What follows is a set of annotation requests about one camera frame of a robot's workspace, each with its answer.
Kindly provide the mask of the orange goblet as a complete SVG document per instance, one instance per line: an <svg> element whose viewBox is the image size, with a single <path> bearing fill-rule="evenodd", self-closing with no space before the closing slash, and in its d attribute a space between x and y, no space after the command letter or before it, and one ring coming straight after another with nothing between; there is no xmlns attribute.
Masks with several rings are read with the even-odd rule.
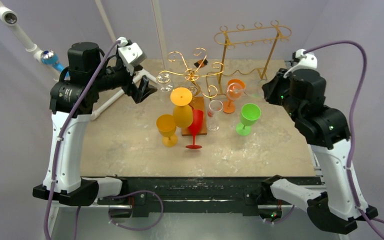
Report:
<svg viewBox="0 0 384 240"><path fill-rule="evenodd" d="M223 112L226 114L234 113L236 110L235 101L243 96L246 85L240 79L231 79L227 82L225 96L227 101L223 102Z"/></svg>

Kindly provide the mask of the gold scroll wine glass rack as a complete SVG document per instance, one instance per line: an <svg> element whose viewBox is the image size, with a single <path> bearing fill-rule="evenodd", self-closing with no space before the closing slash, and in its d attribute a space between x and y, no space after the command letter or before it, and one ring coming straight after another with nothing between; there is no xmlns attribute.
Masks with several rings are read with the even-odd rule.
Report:
<svg viewBox="0 0 384 240"><path fill-rule="evenodd" d="M193 51L193 55L196 57L201 57L202 59L208 60L208 54L207 50L203 47L197 47ZM180 51L171 51L167 55L167 59L169 62L173 63L177 60L177 57L180 58L181 62L184 65L184 71L182 72L175 72L171 70L164 69L159 72L159 74L162 73L168 73L171 76L178 76L183 78L183 81L178 85L178 87L187 88L192 93L192 100L191 102L194 102L197 97L205 97L207 99L214 99L215 97L221 95L223 93L222 90L220 90L217 86L210 84L208 82L205 83L206 90L208 93L205 93L202 90L202 87L200 86L198 80L201 78L207 79L209 77L219 77L224 73L224 63L221 61L215 61L212 63L211 67L215 69L213 72L209 72L207 74L200 73L200 68L196 68L195 66L189 66L187 64L187 61L184 57L184 55Z"/></svg>

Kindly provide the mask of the red goblet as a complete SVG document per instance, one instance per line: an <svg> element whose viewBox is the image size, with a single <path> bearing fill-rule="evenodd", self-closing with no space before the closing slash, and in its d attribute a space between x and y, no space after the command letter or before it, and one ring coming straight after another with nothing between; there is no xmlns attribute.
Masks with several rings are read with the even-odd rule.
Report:
<svg viewBox="0 0 384 240"><path fill-rule="evenodd" d="M192 135L192 144L186 145L185 147L187 149L201 149L202 146L196 144L196 136L201 131L202 124L203 124L203 118L204 118L204 112L199 109L193 109L192 110L192 116L193 121L192 124L188 127L188 130L190 134Z"/></svg>

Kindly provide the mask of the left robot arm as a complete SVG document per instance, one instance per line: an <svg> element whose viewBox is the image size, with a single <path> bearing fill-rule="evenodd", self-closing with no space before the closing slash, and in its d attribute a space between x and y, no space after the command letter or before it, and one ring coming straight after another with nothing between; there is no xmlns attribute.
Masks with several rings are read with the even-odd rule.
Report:
<svg viewBox="0 0 384 240"><path fill-rule="evenodd" d="M120 178L89 178L80 173L84 136L99 94L121 88L138 104L157 90L146 76L139 84L134 82L146 58L137 43L119 38L112 48L114 67L108 64L112 54L104 53L97 43L78 42L68 50L68 66L50 90L51 152L46 176L33 188L33 197L75 207L106 197L118 205L128 201L129 191Z"/></svg>

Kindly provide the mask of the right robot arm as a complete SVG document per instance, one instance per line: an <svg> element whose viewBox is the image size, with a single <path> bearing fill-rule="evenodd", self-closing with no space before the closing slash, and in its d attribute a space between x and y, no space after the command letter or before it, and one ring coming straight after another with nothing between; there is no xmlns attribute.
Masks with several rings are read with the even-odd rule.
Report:
<svg viewBox="0 0 384 240"><path fill-rule="evenodd" d="M265 100L282 106L304 136L325 191L275 175L262 182L260 197L268 204L276 200L290 203L305 211L319 230L346 235L357 228L358 221L377 217L378 211L361 193L354 200L347 175L350 129L340 110L325 105L325 89L326 80L313 69L288 73L281 68L262 86Z"/></svg>

